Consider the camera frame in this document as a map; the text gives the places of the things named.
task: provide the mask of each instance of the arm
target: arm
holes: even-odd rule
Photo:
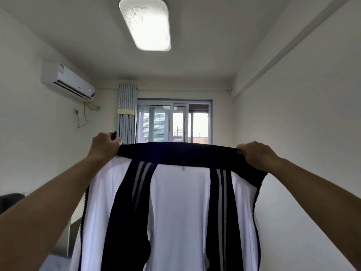
[[[341,253],[361,270],[361,199],[278,157],[267,145],[237,145],[246,161],[273,174]]]
[[[111,132],[93,138],[88,156],[0,215],[0,266],[39,270],[98,171],[118,152]]]

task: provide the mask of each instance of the ceiling light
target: ceiling light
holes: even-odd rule
[[[170,50],[169,14],[164,1],[120,0],[119,8],[140,50]]]

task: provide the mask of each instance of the white air conditioner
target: white air conditioner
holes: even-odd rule
[[[61,63],[43,65],[42,83],[60,89],[81,101],[90,101],[95,96],[93,86]]]

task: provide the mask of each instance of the yellow curtain band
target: yellow curtain band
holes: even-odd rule
[[[132,109],[118,109],[118,114],[128,114],[135,116],[135,111]]]

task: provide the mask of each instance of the curtain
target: curtain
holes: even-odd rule
[[[135,85],[119,85],[117,132],[125,144],[135,143],[137,100],[137,87]]]

